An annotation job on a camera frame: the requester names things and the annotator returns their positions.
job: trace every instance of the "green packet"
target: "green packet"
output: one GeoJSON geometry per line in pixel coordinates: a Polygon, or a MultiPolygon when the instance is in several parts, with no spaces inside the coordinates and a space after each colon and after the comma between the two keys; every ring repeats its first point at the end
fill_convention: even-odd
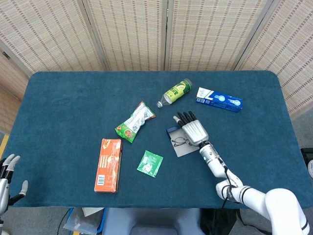
{"type": "Polygon", "coordinates": [[[163,157],[146,150],[137,170],[155,178],[162,161],[163,157]]]}
{"type": "Polygon", "coordinates": [[[115,131],[120,137],[125,138],[132,143],[140,127],[145,124],[145,121],[155,118],[155,116],[156,115],[145,102],[142,101],[132,113],[131,117],[117,126],[115,131]]]}

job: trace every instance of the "chip bag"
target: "chip bag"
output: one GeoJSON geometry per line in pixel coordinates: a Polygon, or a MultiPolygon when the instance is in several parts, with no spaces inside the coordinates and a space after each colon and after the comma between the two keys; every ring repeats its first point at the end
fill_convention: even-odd
{"type": "Polygon", "coordinates": [[[145,102],[142,101],[132,113],[131,117],[117,126],[115,131],[120,137],[125,138],[132,143],[140,127],[145,124],[145,121],[155,117],[156,115],[145,102]]]}

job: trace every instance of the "table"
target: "table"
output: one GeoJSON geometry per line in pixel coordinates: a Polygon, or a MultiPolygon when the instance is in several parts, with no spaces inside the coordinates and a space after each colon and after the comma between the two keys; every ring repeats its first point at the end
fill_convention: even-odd
{"type": "MultiPolygon", "coordinates": [[[[17,207],[220,208],[216,179],[198,152],[177,158],[166,134],[177,111],[192,110],[229,169],[245,185],[287,188],[313,205],[305,168],[278,79],[269,71],[38,72],[30,78],[5,156],[21,155],[11,184],[17,207]],[[161,95],[184,78],[193,88],[158,109],[161,95]],[[243,99],[239,113],[195,103],[198,87],[243,99]],[[118,193],[95,193],[102,138],[144,100],[156,118],[131,144],[123,140],[118,193]],[[136,170],[145,150],[164,157],[156,178],[136,170]]],[[[243,208],[227,203],[226,208],[243,208]]]]}

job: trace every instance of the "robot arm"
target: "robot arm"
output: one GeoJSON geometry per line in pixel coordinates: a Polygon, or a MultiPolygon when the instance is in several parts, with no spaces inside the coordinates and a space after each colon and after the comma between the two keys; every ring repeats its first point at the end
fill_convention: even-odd
{"type": "Polygon", "coordinates": [[[242,203],[263,217],[271,221],[273,235],[307,235],[310,231],[308,221],[299,205],[295,195],[283,188],[272,189],[262,193],[249,186],[244,186],[242,181],[233,174],[213,145],[202,124],[195,115],[189,111],[178,113],[174,120],[182,127],[190,143],[199,146],[200,154],[215,177],[225,178],[216,184],[216,192],[223,200],[242,203]]]}
{"type": "MultiPolygon", "coordinates": [[[[8,206],[13,205],[20,199],[22,199],[28,189],[28,181],[25,180],[22,185],[20,193],[10,198],[10,184],[14,173],[16,163],[20,160],[20,156],[11,154],[8,158],[0,161],[0,216],[3,215],[7,210],[8,206]]],[[[3,221],[0,219],[0,234],[3,228],[3,221]]]]}

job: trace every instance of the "barcode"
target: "barcode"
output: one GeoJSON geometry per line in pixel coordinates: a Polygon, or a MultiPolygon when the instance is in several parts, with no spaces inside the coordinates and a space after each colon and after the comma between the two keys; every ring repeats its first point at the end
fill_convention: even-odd
{"type": "Polygon", "coordinates": [[[97,185],[104,185],[105,175],[98,175],[97,185]]]}
{"type": "Polygon", "coordinates": [[[204,103],[205,100],[204,100],[204,99],[197,98],[197,102],[204,103]]]}

